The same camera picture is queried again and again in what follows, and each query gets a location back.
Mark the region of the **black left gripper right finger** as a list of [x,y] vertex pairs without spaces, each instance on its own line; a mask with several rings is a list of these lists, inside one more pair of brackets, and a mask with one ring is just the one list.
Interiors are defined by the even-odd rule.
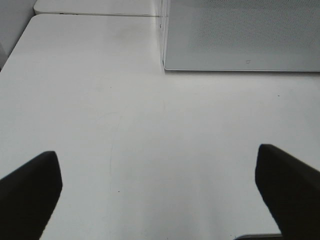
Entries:
[[254,179],[285,240],[320,238],[318,170],[272,144],[261,144]]

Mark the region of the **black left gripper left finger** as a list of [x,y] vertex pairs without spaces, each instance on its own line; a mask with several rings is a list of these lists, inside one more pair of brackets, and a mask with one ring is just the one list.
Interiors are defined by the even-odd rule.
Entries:
[[63,188],[55,151],[45,151],[0,180],[0,238],[41,238]]

